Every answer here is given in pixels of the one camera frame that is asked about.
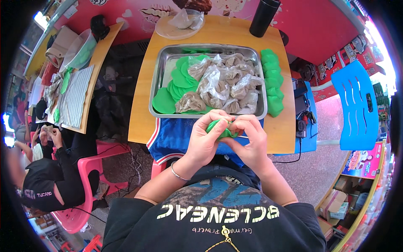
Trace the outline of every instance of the black t-shirt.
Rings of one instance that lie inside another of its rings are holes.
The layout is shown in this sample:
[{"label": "black t-shirt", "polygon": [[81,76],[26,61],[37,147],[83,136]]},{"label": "black t-shirt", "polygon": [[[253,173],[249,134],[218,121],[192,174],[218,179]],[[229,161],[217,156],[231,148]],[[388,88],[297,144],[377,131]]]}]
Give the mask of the black t-shirt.
[{"label": "black t-shirt", "polygon": [[[154,206],[141,199],[112,201],[102,252],[206,251],[225,240],[239,251],[324,251],[312,205],[282,207],[261,191],[220,178],[183,187]],[[214,251],[235,251],[228,243]]]},{"label": "black t-shirt", "polygon": [[[42,158],[29,164],[23,184],[23,204],[44,212],[79,206],[85,194],[77,165],[72,165],[63,148],[56,152],[57,160]],[[54,195],[54,185],[62,196],[62,205]]]}]

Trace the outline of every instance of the silver bracelet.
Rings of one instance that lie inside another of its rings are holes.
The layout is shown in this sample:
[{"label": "silver bracelet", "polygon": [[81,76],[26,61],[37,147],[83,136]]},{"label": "silver bracelet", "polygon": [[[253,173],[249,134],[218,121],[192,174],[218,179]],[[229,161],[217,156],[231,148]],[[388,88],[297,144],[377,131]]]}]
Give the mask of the silver bracelet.
[{"label": "silver bracelet", "polygon": [[186,181],[189,181],[189,180],[190,180],[190,179],[184,179],[184,178],[182,178],[181,176],[179,176],[178,174],[176,174],[176,173],[174,172],[174,163],[171,164],[171,171],[172,171],[172,173],[173,173],[176,177],[178,177],[178,178],[180,178],[180,179],[183,179],[183,180],[186,180]]}]

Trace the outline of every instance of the stainless steel tray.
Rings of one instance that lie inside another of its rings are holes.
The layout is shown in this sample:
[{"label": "stainless steel tray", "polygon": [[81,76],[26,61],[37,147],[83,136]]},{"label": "stainless steel tray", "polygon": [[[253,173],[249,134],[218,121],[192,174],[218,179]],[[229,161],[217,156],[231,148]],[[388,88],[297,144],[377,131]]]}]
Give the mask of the stainless steel tray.
[{"label": "stainless steel tray", "polygon": [[[250,47],[225,45],[225,44],[178,44],[169,45],[163,47],[157,56],[156,66],[154,69],[154,75],[152,78],[150,102],[148,108],[154,117],[159,118],[200,118],[203,115],[189,115],[189,114],[161,114],[154,110],[152,106],[152,99],[157,94],[158,89],[161,87],[167,87],[168,82],[172,80],[171,71],[175,68],[175,63],[180,57],[184,56],[199,56],[206,54],[210,57],[214,57],[217,54],[231,55],[234,53],[241,53],[243,56],[252,59],[253,65],[259,67],[259,76],[263,78],[262,64],[260,62],[260,56],[257,51]],[[267,99],[266,88],[263,85],[258,86],[256,89],[260,91],[258,95],[258,104],[255,112],[255,116],[260,120],[267,114]]]}]

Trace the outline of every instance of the gold necklace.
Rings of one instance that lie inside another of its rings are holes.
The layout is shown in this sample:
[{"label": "gold necklace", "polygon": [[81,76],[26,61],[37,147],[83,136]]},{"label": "gold necklace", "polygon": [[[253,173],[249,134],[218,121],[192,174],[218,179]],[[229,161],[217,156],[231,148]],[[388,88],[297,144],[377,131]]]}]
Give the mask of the gold necklace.
[{"label": "gold necklace", "polygon": [[235,249],[237,252],[239,252],[239,250],[238,250],[238,249],[235,247],[235,245],[232,243],[231,238],[228,236],[228,234],[229,234],[229,229],[226,228],[225,226],[223,226],[223,227],[222,227],[222,230],[221,230],[221,234],[225,236],[225,240],[224,240],[224,241],[217,242],[216,244],[214,244],[213,246],[211,246],[211,247],[210,247],[208,250],[206,250],[205,252],[208,252],[210,249],[212,249],[212,248],[214,248],[215,246],[217,246],[217,245],[219,245],[219,244],[221,244],[221,243],[224,243],[224,242],[229,242],[229,243],[234,247],[234,249]]}]

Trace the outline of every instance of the blue chair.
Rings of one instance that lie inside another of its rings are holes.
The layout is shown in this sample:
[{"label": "blue chair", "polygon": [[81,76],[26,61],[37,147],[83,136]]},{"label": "blue chair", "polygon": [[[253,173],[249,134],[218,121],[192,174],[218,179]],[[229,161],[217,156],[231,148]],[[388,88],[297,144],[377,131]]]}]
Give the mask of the blue chair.
[{"label": "blue chair", "polygon": [[333,73],[331,78],[331,81],[311,89],[318,91],[334,85],[343,107],[343,131],[340,140],[323,140],[316,144],[340,145],[341,150],[372,150],[379,122],[375,93],[367,71],[355,60]]}]

